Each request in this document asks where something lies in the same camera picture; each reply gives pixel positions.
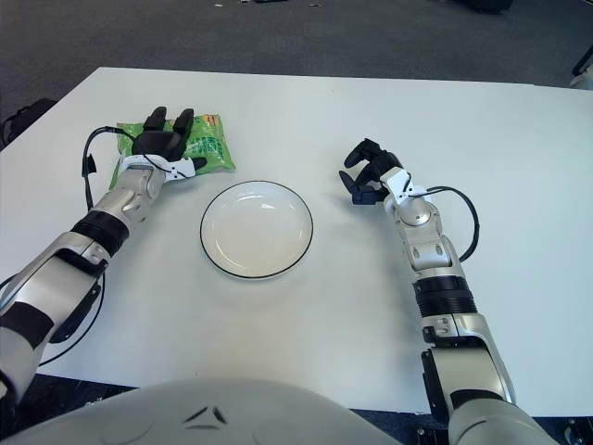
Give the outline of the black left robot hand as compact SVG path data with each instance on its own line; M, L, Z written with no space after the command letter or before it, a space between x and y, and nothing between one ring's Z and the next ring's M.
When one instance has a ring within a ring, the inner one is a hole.
M146 119L143 130L132 141L132 154L125 159L125 169L161 172L165 182L192 178L208 163L204 157L190 158L184 154L193 128L194 110L186 108L171 130L164 128L166 113L165 107L158 107Z

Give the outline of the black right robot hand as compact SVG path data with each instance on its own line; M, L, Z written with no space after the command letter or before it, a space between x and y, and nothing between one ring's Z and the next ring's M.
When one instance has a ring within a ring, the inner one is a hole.
M402 168L397 157L365 138L357 144L344 161L346 169L366 161L367 164L353 179L347 172L340 171L342 184L351 196L354 205L374 205L383 202L389 195L388 189L382 185L381 177L394 168Z

